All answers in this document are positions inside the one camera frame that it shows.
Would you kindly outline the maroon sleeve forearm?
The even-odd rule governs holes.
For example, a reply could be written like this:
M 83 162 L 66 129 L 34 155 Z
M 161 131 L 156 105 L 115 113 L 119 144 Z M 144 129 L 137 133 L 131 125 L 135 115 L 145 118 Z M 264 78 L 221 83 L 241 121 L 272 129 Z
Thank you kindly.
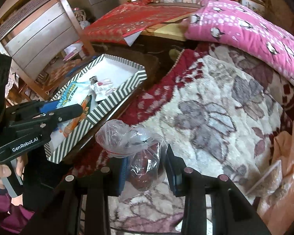
M 34 212 L 15 206 L 6 189 L 0 189 L 0 234 L 19 234 Z

